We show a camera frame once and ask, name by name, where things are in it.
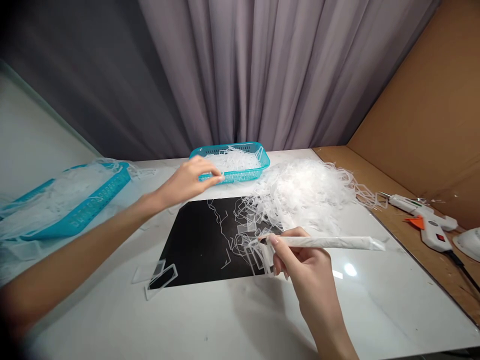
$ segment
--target white tabletop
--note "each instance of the white tabletop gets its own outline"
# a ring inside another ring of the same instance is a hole
[[[272,165],[320,161],[310,149],[268,156]],[[142,182],[141,191],[156,189],[183,161],[139,162],[159,169]],[[219,185],[194,200],[244,196],[252,186]],[[117,197],[132,201],[138,194],[134,187]],[[33,348],[52,360],[317,359],[292,282],[282,275],[169,287],[146,301],[145,284],[131,284],[132,277],[137,266],[159,259],[177,211],[164,211],[134,233],[55,308],[36,327]],[[360,359],[480,346],[478,329],[367,209],[346,206],[339,224],[344,235],[389,238],[386,252],[329,250],[343,317]]]

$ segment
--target teal basket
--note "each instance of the teal basket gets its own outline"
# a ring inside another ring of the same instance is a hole
[[[112,167],[113,164],[102,164],[104,167]],[[96,217],[107,204],[122,190],[130,181],[130,174],[128,171],[128,162],[120,162],[121,170],[113,175],[110,180],[100,186],[94,193],[92,193],[80,205],[74,208],[67,216],[59,222],[47,227],[46,229],[31,235],[22,236],[24,241],[43,240],[43,239],[58,239],[69,238],[79,234],[85,227]],[[71,169],[82,168],[86,165],[74,166]],[[47,186],[52,184],[55,179],[50,179],[42,185],[19,197],[14,203],[23,203],[35,195],[42,193]]]
[[[265,151],[261,143],[255,141],[198,147],[191,152],[190,159],[196,155],[200,155],[202,157],[205,157],[207,155],[218,155],[220,154],[220,151],[227,150],[230,146],[253,154],[256,153],[259,149],[261,149],[258,154],[258,161],[260,162],[260,167],[241,171],[227,171],[223,174],[225,176],[225,180],[222,181],[220,184],[229,184],[235,181],[245,182],[258,179],[262,175],[262,172],[270,166],[270,159],[267,155],[267,152]],[[200,175],[198,179],[200,181],[204,181],[211,176],[211,174],[203,174]]]

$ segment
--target gray curtain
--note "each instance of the gray curtain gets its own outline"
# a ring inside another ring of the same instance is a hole
[[[190,142],[131,0],[24,1],[4,60],[103,156],[187,156]]]
[[[104,156],[339,145],[439,2],[44,0],[6,60]]]

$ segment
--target brown cardboard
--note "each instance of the brown cardboard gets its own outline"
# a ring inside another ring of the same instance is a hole
[[[443,1],[347,146],[480,227],[480,1]]]
[[[347,146],[317,147],[313,150],[323,161],[335,163],[337,167],[353,172],[355,179],[360,184],[367,186],[373,193],[382,191],[408,198],[413,197],[413,194],[406,188]],[[436,281],[479,326],[480,294],[475,291],[460,270],[445,255],[432,250],[422,242],[420,232],[404,221],[409,216],[402,210],[389,206],[387,209],[374,209],[372,212],[432,276],[431,284],[433,285]],[[454,233],[448,232],[446,235],[453,246],[453,251],[465,264],[466,269],[474,279],[480,281],[480,263],[470,259],[453,245]]]

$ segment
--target glue gun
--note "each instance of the glue gun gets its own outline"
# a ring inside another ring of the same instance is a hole
[[[449,216],[437,216],[431,207],[404,196],[388,195],[384,192],[380,192],[380,194],[386,197],[393,206],[415,216],[405,220],[420,229],[421,240],[429,248],[440,253],[452,250],[452,245],[450,245],[449,240],[445,236],[444,230],[455,230],[458,226],[457,220]]]

